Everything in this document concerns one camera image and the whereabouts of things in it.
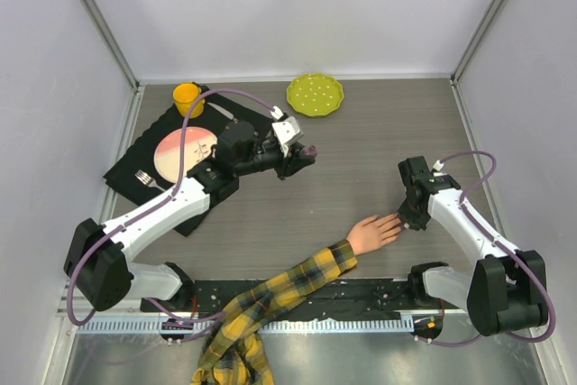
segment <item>yellow plaid shirt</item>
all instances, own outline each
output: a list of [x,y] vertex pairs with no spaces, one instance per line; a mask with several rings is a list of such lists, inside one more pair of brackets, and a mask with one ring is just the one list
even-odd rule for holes
[[344,240],[233,299],[223,322],[205,342],[191,385],[273,385],[256,332],[303,302],[307,295],[351,270],[357,260]]

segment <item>white panel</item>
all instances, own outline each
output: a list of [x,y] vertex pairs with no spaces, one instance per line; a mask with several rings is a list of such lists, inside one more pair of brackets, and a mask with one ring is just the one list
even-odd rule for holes
[[0,0],[0,372],[41,383],[74,227],[97,216],[130,89],[78,0]]
[[462,80],[476,137],[499,160],[494,189],[509,239],[545,257],[568,369],[577,353],[576,29],[576,0],[508,0]]
[[140,79],[450,73],[490,0],[96,0]]

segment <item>hand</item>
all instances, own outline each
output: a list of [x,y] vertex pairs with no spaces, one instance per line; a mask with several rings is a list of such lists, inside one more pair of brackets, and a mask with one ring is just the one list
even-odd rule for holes
[[355,255],[374,252],[398,238],[403,229],[396,214],[378,218],[376,215],[365,218],[354,225],[346,237]]

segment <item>plate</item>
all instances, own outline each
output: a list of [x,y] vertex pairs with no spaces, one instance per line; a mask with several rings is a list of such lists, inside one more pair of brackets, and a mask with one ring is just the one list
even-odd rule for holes
[[320,72],[297,77],[287,87],[290,106],[311,117],[331,114],[343,99],[343,86],[335,78]]
[[[179,179],[180,137],[182,129],[167,135],[154,151],[154,168],[163,178],[173,184]],[[216,144],[216,136],[205,128],[189,126],[187,128],[184,150],[184,172],[195,167],[210,155],[211,147]]]

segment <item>finger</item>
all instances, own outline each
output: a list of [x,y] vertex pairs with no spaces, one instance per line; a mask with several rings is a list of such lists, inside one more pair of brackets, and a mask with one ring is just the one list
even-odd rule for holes
[[386,224],[379,227],[379,231],[381,233],[383,233],[383,232],[386,232],[386,231],[388,231],[388,230],[390,230],[393,227],[396,227],[398,225],[401,225],[400,220],[398,218],[394,218],[394,219],[390,220],[389,222],[387,222]]
[[369,225],[370,223],[372,223],[376,219],[377,219],[377,215],[369,216],[369,217],[365,218],[364,220],[362,220],[361,222],[359,222],[359,224],[360,225]]
[[382,241],[380,241],[380,246],[384,247],[385,245],[387,245],[388,243],[392,243],[393,241],[395,241],[398,238],[398,235],[395,236],[391,236],[389,238],[385,238]]
[[382,225],[385,225],[386,223],[391,222],[391,221],[394,220],[395,218],[398,218],[397,214],[392,214],[392,215],[383,216],[382,218],[379,218],[379,220],[377,220],[375,224],[376,224],[378,227],[381,227]]
[[402,230],[402,228],[398,225],[396,225],[395,227],[393,227],[392,229],[389,230],[385,230],[385,231],[380,231],[380,237],[382,238],[388,238],[389,236],[394,236],[396,234],[400,234],[400,231]]

